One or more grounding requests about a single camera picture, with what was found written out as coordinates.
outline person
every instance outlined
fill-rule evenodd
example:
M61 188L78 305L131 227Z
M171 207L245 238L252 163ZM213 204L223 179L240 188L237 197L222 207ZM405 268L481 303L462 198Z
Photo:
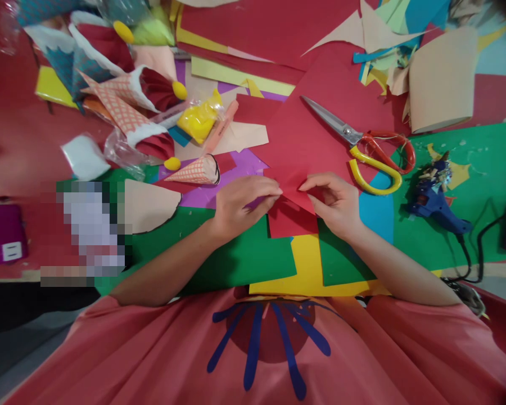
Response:
M237 287L169 304L282 194L272 179L243 177L220 190L214 218L81 314L7 404L505 403L506 355L489 328L362 223L354 186L322 173L300 190L314 187L324 197L310 196L315 212L393 297L364 308L351 297L249 296Z

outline red scissor handle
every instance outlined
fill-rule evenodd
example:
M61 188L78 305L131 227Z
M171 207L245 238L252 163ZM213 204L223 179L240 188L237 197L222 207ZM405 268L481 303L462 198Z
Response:
M406 154L405 169L401 169L388 155L384 153L377 141L375 141L375 138L393 140L393 142L397 145L403 146L403 150ZM383 163L390 166L393 170L397 170L401 174L410 173L416 165L416 152L414 151L414 146L412 146L412 143L410 143L408 138L402 134L398 134L396 132L369 131L367 133L364 133L362 141L370 145L370 147L375 151Z

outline hand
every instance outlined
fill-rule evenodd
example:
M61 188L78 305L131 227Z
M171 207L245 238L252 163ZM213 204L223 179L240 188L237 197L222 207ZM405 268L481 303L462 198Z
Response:
M315 212L324 219L330 230L339 238L348 240L364 228L360 219L358 190L334 173L310 174L300 191L319 187L324 203L309 195Z
M245 176L227 184L217 194L215 217L211 219L214 236L227 243L255 225L274 205L283 190L268 177ZM247 204L266 198L254 209Z

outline pink shirt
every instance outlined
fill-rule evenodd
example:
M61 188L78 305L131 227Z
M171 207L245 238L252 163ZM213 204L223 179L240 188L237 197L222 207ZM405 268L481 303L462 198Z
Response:
M7 404L499 404L506 355L463 304L104 297Z

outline scissor blade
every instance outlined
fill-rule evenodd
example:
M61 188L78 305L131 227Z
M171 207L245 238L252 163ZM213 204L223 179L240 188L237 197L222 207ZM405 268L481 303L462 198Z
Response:
M335 132L337 132L342 138L344 138L351 146L354 146L362 138L362 133L355 131L350 125L333 115L327 109L320 104L311 100L306 96L301 96L306 103L309 104L311 109L322 118Z

